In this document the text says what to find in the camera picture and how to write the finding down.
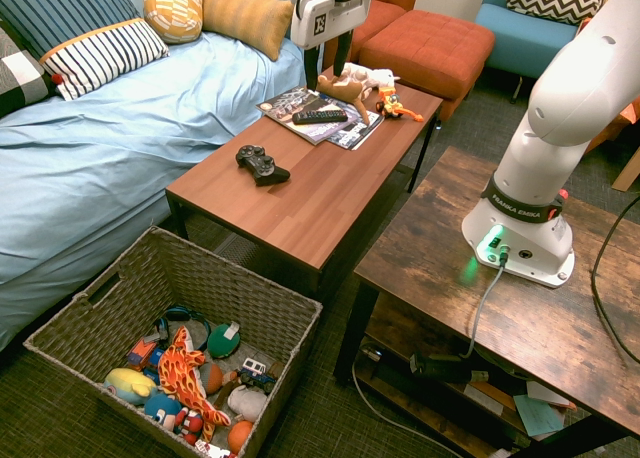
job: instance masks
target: basket handle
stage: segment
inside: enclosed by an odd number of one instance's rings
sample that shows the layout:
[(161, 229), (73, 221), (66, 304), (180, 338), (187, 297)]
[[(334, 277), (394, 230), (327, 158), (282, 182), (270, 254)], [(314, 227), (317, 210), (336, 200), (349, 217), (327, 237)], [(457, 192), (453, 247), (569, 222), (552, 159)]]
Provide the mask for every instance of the basket handle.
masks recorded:
[(96, 280), (84, 291), (79, 293), (79, 299), (83, 300), (91, 307), (99, 304), (111, 290), (113, 290), (123, 280), (120, 267), (114, 263), (107, 268)]

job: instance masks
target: yellow pillow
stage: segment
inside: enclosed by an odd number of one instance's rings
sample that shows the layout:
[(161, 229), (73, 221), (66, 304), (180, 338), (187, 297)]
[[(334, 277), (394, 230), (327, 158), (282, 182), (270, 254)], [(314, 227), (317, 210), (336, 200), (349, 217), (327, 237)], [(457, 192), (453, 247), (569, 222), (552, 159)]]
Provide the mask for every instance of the yellow pillow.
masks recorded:
[(202, 31), (202, 0), (144, 0), (144, 17), (165, 43), (187, 43)]
[(203, 29), (236, 38), (278, 59), (293, 5), (283, 0), (203, 0)]

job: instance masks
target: tabletop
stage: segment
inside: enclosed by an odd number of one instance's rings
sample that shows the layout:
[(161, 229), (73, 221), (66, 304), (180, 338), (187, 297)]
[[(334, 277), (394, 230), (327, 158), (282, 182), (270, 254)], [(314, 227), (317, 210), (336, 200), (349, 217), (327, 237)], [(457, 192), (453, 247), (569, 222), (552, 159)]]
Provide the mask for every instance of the tabletop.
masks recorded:
[[(356, 275), (469, 338), (496, 271), (479, 264), (463, 218), (497, 165), (448, 148), (356, 267)], [(569, 197), (576, 266), (550, 289), (505, 273), (481, 313), (476, 346), (506, 360), (587, 411), (640, 436), (640, 365), (600, 320), (590, 275), (615, 215)], [(640, 354), (640, 226), (623, 220), (598, 268), (604, 306)]]
[[(357, 150), (345, 150), (329, 142), (313, 146), (263, 117), (167, 190), (230, 229), (321, 270), (442, 103), (403, 85), (396, 89), (403, 105), (424, 116), (423, 123), (409, 117), (386, 119)], [(376, 101), (372, 92), (365, 106), (374, 110)], [(256, 187), (235, 161), (244, 145), (264, 147), (291, 178)]]

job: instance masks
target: orange giraffe plush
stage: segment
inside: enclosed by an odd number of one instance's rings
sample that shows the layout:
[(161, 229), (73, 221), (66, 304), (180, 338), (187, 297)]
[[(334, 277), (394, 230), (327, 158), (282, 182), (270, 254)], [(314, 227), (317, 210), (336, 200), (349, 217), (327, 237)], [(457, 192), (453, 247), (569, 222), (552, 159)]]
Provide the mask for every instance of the orange giraffe plush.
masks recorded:
[(184, 406), (202, 416), (202, 439), (209, 443), (216, 425), (229, 426), (229, 417), (207, 401), (200, 381), (198, 366), (204, 363), (204, 353), (193, 350), (191, 335), (181, 326), (173, 338), (173, 344), (162, 354), (158, 362), (160, 385), (167, 395), (175, 395)]

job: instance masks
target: magazine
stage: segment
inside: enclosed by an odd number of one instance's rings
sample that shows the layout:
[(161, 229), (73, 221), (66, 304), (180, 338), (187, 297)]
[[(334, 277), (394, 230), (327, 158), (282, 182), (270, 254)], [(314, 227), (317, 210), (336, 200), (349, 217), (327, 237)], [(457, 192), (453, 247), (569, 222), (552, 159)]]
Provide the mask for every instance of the magazine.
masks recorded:
[(320, 97), (318, 93), (311, 91), (304, 86), (296, 86), (289, 91), (285, 91), (284, 93), (259, 104), (258, 108), (269, 118), (277, 121), (283, 126), (286, 126), (291, 131), (297, 133), (314, 145), (317, 145), (337, 131), (353, 124), (359, 118), (359, 115), (356, 112), (355, 116), (353, 113), (347, 113), (347, 121), (295, 125), (292, 121), (293, 114), (298, 111), (338, 110), (341, 108), (335, 103), (329, 102), (328, 100)]
[(329, 103), (338, 106), (343, 109), (347, 115), (349, 116), (348, 124), (344, 128), (335, 131), (329, 138), (328, 141), (331, 143), (338, 145), (347, 150), (355, 150), (358, 148), (376, 129), (376, 127), (382, 123), (384, 117), (378, 113), (374, 113), (373, 111), (367, 111), (369, 115), (369, 125), (366, 125), (362, 118), (360, 117), (360, 113), (356, 110), (353, 105), (345, 103), (340, 100), (336, 100), (330, 96), (320, 94), (320, 97)]

